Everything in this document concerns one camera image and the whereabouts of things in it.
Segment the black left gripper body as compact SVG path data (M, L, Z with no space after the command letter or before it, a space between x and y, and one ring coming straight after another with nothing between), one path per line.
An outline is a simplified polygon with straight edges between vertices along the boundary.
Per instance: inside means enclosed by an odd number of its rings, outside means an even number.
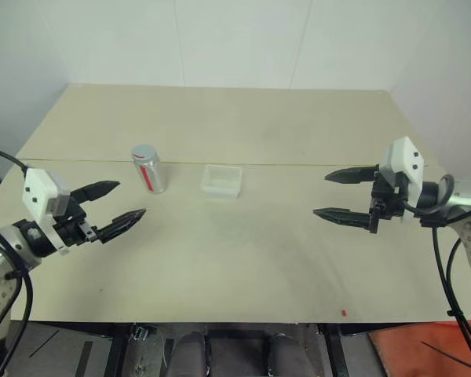
M71 196L66 211L54 218L53 227L67 247L100 240L97 228L87 222L87 214L82 209L82 204L86 201L89 201L86 196Z

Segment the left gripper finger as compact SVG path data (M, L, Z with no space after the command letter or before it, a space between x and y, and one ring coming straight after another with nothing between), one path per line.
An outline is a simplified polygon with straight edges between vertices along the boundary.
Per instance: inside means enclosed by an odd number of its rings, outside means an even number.
M110 240L113 240L124 232L130 230L141 220L145 213L145 209L132 210L112 219L109 225L100 229L95 229L97 239L101 243L107 243Z
M119 185L118 181L98 181L72 191L71 198L78 204L94 201L106 196Z

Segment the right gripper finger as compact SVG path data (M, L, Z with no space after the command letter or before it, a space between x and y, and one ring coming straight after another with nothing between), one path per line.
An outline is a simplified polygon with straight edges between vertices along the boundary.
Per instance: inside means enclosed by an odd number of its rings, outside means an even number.
M371 230L371 216L343 208L320 208L312 211L314 215L337 225Z
M359 184L374 181L378 174L378 165L370 167L350 167L336 170L327 174L324 179L339 184Z

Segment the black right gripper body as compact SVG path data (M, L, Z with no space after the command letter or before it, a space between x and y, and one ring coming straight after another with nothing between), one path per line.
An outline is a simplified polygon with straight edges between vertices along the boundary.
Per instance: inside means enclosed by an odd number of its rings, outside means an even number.
M408 185L408 178L401 172L396 173L394 185L390 185L381 172L376 173L371 190L370 233L377 233L380 220L403 216Z

